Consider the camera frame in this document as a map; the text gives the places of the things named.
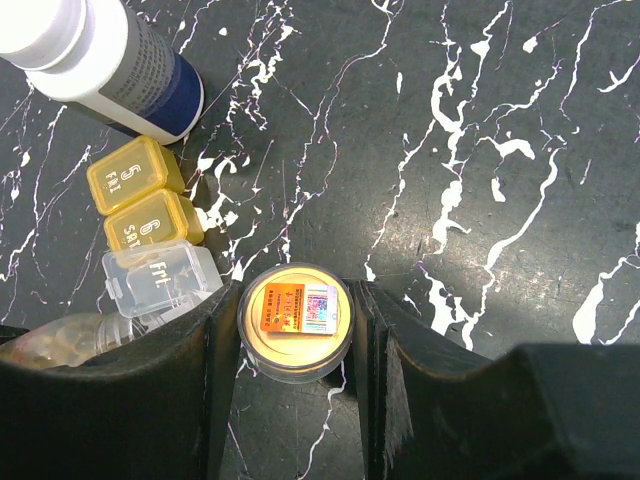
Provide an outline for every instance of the yellow pill box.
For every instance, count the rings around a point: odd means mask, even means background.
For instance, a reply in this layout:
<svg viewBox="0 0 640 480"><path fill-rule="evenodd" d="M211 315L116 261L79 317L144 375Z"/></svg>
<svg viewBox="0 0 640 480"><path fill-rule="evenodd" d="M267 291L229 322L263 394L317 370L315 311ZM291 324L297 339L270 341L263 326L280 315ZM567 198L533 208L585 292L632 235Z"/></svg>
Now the yellow pill box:
<svg viewBox="0 0 640 480"><path fill-rule="evenodd" d="M104 231L111 250L183 239L192 244L204 240L204 232L191 202L167 189L156 190L142 200L107 217Z"/></svg>
<svg viewBox="0 0 640 480"><path fill-rule="evenodd" d="M160 188L185 189L176 158L149 137L138 137L91 165L91 195L102 215L111 215Z"/></svg>

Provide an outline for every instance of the orange label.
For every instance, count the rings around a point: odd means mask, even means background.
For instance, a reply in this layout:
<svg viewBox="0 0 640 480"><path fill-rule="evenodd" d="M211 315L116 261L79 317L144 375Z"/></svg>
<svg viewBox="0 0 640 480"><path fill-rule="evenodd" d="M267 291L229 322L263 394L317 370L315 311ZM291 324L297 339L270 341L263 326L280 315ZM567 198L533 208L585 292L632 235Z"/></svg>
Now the orange label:
<svg viewBox="0 0 640 480"><path fill-rule="evenodd" d="M267 284L260 329L263 332L301 332L304 289L304 284Z"/></svg>
<svg viewBox="0 0 640 480"><path fill-rule="evenodd" d="M338 289L329 285L269 283L262 305L263 332L333 335L338 324Z"/></svg>

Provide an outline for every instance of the countertop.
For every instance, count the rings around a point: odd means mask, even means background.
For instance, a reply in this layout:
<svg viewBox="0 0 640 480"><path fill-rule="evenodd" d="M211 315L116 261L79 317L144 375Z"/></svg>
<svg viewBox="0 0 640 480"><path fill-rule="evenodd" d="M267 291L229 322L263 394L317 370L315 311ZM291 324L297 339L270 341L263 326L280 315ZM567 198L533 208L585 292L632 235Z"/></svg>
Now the countertop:
<svg viewBox="0 0 640 480"><path fill-rule="evenodd" d="M490 358L640 340L640 3L130 6L204 79L172 148L225 279L375 280ZM0 65L0 323L112 311L85 172L128 138ZM243 354L221 478L362 478L333 377L278 384Z"/></svg>

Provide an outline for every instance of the black object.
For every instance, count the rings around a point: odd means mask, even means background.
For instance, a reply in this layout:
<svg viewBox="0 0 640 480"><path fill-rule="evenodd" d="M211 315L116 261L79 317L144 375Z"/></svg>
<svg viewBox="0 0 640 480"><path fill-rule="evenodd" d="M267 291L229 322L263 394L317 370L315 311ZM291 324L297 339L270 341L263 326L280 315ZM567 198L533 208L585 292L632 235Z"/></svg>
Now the black object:
<svg viewBox="0 0 640 480"><path fill-rule="evenodd" d="M640 478L640 347L525 345L496 362L351 286L366 476Z"/></svg>
<svg viewBox="0 0 640 480"><path fill-rule="evenodd" d="M218 478L240 294L234 282L80 367L0 363L2 478Z"/></svg>
<svg viewBox="0 0 640 480"><path fill-rule="evenodd" d="M0 345L4 345L10 342L14 338L18 338L24 335L29 330L26 328L9 327L7 325L0 325Z"/></svg>

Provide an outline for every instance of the round container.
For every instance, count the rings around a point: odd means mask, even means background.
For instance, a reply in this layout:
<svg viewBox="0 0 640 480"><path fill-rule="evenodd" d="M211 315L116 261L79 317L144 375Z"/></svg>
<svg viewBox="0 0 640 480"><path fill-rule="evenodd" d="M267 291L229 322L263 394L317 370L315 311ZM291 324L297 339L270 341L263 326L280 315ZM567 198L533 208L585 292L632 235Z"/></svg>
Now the round container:
<svg viewBox="0 0 640 480"><path fill-rule="evenodd" d="M336 287L336 333L318 335L262 331L262 307L269 283ZM249 285L240 301L238 330L249 359L260 372L284 383L306 383L328 375L344 359L351 345L353 316L353 300L338 277L314 265L289 263L267 270Z"/></svg>

